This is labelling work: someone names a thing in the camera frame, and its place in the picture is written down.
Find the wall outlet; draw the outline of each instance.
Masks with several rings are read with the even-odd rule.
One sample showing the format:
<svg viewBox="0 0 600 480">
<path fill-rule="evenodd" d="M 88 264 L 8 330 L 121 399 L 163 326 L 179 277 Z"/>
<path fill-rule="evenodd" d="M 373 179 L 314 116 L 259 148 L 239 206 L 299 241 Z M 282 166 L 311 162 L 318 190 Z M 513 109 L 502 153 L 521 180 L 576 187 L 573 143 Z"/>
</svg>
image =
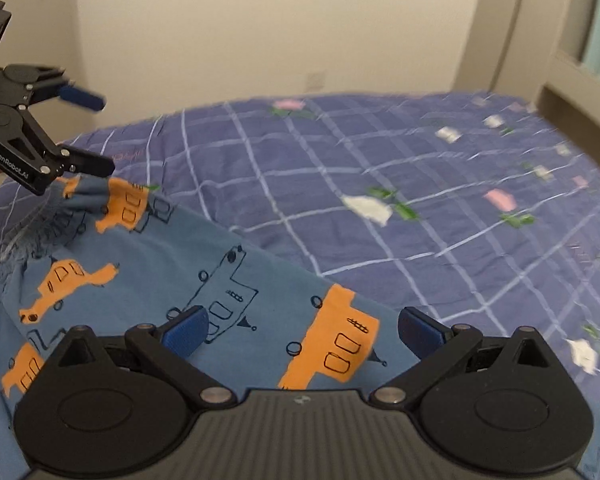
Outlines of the wall outlet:
<svg viewBox="0 0 600 480">
<path fill-rule="evenodd" d="M 327 79 L 326 72 L 311 72 L 306 75 L 305 92 L 319 92 L 324 88 Z"/>
</svg>

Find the white wall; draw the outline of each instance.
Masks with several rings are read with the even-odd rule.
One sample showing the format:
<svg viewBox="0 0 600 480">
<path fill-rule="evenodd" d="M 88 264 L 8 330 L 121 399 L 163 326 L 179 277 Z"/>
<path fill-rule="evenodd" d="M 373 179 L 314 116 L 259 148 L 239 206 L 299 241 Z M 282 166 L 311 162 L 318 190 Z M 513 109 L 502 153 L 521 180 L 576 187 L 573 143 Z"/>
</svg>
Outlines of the white wall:
<svg viewBox="0 0 600 480">
<path fill-rule="evenodd" d="M 446 91 L 477 0 L 78 0 L 100 124 L 321 91 Z"/>
<path fill-rule="evenodd" d="M 0 66 L 31 63 L 62 66 L 67 76 L 84 83 L 77 39 L 76 0 L 2 0 L 13 14 L 0 42 Z M 31 113 L 55 140 L 94 129 L 94 115 L 70 104 L 51 100 Z"/>
</svg>

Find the bed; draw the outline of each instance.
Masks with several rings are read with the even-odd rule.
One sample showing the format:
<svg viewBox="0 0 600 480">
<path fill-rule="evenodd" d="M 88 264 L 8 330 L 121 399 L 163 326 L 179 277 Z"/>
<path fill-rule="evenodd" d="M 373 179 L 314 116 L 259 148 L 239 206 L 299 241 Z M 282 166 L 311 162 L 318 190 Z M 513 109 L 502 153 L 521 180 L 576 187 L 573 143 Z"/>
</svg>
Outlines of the bed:
<svg viewBox="0 0 600 480">
<path fill-rule="evenodd" d="M 418 306 L 487 335 L 533 325 L 600 401 L 600 170 L 592 160 L 526 103 L 495 94 L 272 104 L 195 108 L 72 144 L 111 156 L 116 176 L 159 186 L 253 244 L 394 309 Z M 372 187 L 396 190 L 392 200 L 417 218 L 396 212 L 381 226 L 343 204 Z M 487 200 L 494 189 L 516 208 L 505 213 L 510 207 Z M 0 252 L 41 200 L 9 180 L 0 187 Z M 576 364 L 574 341 L 586 341 L 596 362 Z"/>
</svg>

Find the silver screw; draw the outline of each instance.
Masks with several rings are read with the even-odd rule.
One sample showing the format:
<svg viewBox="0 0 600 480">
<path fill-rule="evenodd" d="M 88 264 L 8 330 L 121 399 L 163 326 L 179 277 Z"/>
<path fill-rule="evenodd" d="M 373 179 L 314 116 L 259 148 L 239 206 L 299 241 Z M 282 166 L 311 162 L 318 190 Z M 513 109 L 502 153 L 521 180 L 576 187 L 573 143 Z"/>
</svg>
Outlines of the silver screw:
<svg viewBox="0 0 600 480">
<path fill-rule="evenodd" d="M 394 386 L 378 388 L 374 395 L 377 400 L 384 404 L 398 404 L 398 402 L 402 402 L 407 398 L 407 394 L 404 390 L 395 388 Z"/>
<path fill-rule="evenodd" d="M 212 386 L 200 393 L 200 398 L 209 404 L 223 404 L 231 400 L 231 391 L 222 386 Z"/>
</svg>

